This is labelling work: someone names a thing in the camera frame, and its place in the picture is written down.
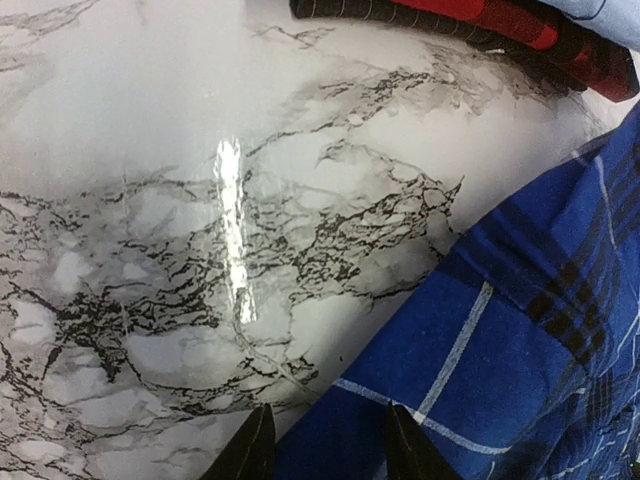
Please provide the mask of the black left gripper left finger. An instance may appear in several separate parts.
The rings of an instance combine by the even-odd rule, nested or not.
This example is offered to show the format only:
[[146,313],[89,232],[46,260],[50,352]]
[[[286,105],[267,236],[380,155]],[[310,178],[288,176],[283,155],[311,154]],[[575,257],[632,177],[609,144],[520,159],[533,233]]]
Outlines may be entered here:
[[276,430],[269,404],[256,407],[200,480],[274,478]]

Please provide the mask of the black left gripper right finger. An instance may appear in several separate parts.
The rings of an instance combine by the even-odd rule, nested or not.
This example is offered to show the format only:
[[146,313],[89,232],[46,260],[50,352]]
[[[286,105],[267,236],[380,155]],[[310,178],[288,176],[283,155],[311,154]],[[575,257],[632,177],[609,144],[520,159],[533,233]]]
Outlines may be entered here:
[[385,414],[387,476],[392,480],[461,480],[408,410],[389,403]]

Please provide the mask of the blue plaid long sleeve shirt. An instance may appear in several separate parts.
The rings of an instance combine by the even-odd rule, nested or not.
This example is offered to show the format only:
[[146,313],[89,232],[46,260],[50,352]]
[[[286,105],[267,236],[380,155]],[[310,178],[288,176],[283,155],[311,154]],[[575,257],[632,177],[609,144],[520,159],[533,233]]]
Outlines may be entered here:
[[278,441],[278,479],[389,479],[404,406],[462,479],[630,479],[639,113],[471,227]]

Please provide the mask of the red plaid folded shirt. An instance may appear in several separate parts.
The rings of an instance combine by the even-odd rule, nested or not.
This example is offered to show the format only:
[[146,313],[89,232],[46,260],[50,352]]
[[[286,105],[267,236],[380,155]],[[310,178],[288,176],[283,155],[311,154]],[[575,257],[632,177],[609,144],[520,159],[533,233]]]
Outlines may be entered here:
[[291,1],[297,19],[380,22],[502,50],[530,72],[612,102],[639,93],[630,50],[538,1]]

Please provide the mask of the light blue folded shirt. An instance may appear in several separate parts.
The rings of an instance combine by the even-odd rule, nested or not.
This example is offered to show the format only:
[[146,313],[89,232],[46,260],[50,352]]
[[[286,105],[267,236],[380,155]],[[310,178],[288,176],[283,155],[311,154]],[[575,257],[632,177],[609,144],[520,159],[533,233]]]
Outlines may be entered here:
[[559,1],[559,9],[579,25],[639,50],[639,0]]

